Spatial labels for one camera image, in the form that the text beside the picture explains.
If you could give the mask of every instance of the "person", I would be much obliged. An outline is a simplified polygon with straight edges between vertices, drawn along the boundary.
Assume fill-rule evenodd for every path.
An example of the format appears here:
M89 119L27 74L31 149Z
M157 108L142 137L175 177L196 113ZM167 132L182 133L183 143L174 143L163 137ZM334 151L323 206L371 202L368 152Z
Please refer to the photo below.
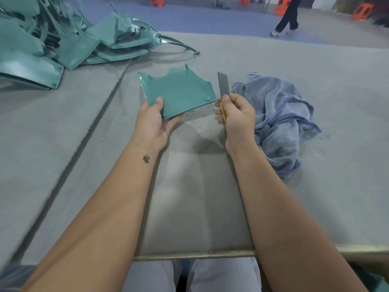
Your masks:
M286 25L289 23L289 31L286 32L287 35L292 35L298 29L297 22L297 7L300 5L302 0L291 0L288 8L286 9L284 16L281 21L275 27L275 30L270 33L272 37L278 37Z
M272 290L366 292L257 147L253 107L237 94L224 95L216 107L221 101L227 115L226 150L236 170L255 252ZM134 134L111 172L22 292L175 291L172 261L132 263L157 157L181 117L162 121L162 108L162 98L151 107L147 101L143 104ZM223 122L221 111L216 114ZM187 291L260 289L254 258L192 261Z

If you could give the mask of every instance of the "dark pants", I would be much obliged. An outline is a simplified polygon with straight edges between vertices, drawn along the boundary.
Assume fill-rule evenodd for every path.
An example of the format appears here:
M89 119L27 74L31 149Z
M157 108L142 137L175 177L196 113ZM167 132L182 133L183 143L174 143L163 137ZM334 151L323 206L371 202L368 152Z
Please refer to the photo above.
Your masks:
M298 28L297 7L300 5L301 1L302 0L291 0L288 8L285 11L284 16L282 17L280 23L277 24L277 27L275 28L277 32L281 33L288 23L290 29Z

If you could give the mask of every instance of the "person's right arm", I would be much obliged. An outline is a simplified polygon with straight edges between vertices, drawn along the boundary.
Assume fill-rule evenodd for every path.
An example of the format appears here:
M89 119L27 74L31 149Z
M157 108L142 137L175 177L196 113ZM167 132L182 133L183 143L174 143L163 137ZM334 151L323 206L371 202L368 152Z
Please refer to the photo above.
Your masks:
M366 292L257 147L253 107L237 94L223 96L222 103L227 114L226 149L235 166L255 251L272 290Z

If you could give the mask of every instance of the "yellow knife handle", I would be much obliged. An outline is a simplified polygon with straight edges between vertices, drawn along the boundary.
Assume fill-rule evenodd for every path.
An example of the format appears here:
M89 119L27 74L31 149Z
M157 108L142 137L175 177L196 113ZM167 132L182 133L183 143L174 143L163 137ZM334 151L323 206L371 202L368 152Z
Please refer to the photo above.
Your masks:
M222 102L220 102L220 110L221 110L221 113L222 113L222 115L223 115L223 120L224 120L224 122L226 122L227 115L226 115L226 112L224 111L223 103L222 103Z

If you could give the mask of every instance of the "person's left hand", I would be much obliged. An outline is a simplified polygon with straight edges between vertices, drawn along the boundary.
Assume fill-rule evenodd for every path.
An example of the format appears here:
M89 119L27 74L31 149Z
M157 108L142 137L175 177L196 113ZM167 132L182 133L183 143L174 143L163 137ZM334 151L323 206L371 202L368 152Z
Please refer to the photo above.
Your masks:
M138 112L132 137L136 142L150 147L156 153L159 153L166 145L170 132L182 117L181 114L167 121L162 121L162 109L162 97L158 97L151 107L146 100Z

